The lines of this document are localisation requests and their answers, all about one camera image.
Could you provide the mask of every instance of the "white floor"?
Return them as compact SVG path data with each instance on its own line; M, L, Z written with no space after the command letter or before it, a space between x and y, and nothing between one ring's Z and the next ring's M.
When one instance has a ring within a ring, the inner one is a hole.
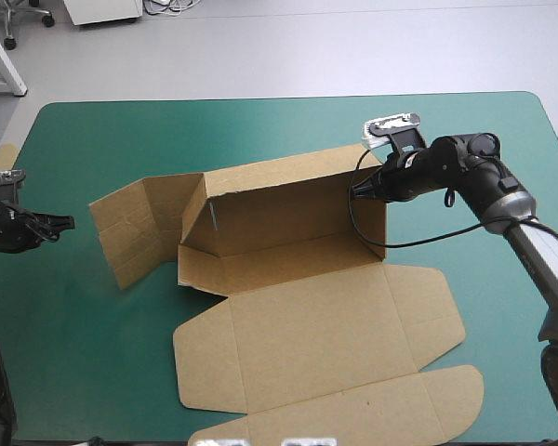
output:
M30 91L0 98L0 140L21 146L54 101L501 90L538 95L558 134L558 2L533 3L203 0L79 29L43 0L57 25L17 28L9 55Z

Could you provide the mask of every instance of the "cardboard box wall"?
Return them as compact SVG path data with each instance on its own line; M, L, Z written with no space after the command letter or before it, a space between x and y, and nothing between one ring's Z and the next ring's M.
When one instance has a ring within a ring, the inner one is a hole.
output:
M91 204L121 287L177 252L180 284L228 296L174 333L179 392L188 407L248 416L191 443L439 444L479 413L474 368L419 373L464 338L442 274L385 266L384 250L352 232L347 190L362 152L149 177ZM385 239L383 203L355 211Z

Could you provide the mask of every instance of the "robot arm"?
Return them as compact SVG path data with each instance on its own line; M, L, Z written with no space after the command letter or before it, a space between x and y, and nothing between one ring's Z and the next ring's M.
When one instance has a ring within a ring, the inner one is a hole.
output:
M0 172L0 252L16 254L56 242L63 230L74 229L71 216L36 214L19 206L22 170Z
M451 206L458 192L480 220L478 226L507 240L549 307L538 338L550 341L541 367L558 409L558 234L538 222L536 201L500 160L495 135L440 137L427 147L418 127L414 113L365 123L368 151L391 144L392 153L373 175L352 185L350 200L406 202L445 189L445 205Z
M36 214L19 206L22 170L0 172L0 252L20 253L55 242L63 230L74 228L71 216ZM14 402L10 395L7 373L0 353L0 446L10 446L17 425Z

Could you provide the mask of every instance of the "green table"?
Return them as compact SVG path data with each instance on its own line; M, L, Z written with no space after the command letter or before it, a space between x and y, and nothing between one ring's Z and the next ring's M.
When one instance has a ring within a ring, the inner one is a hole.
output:
M503 159L558 229L558 140L528 93L356 98L59 103L45 107L18 168L25 207L71 214L77 230L19 256L0 255L0 341L17 403L19 439L187 439L235 414L183 408L171 335L219 298L178 287L165 264L126 292L115 285L87 204L137 178L209 170L356 142L362 123L418 112L427 140L491 131ZM408 241L469 226L444 193L389 207L389 238ZM546 306L511 248L476 231L391 250L388 261L442 269L467 341L430 368L471 363L485 402L461 439L558 436L538 370Z

